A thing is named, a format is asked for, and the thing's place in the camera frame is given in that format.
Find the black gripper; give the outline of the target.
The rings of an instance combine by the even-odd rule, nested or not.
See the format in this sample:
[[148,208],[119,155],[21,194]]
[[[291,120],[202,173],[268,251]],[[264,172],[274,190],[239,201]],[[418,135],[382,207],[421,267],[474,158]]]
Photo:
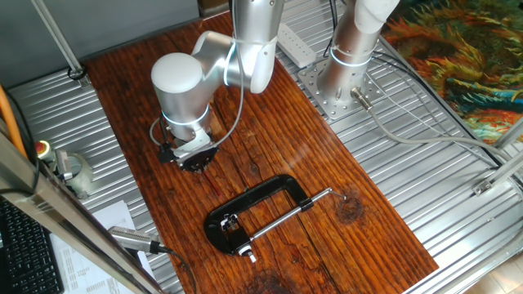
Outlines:
[[208,165],[215,158],[218,150],[218,147],[213,147],[211,149],[200,151],[197,154],[194,154],[185,160],[181,160],[178,163],[179,168],[185,172],[204,172],[207,169]]

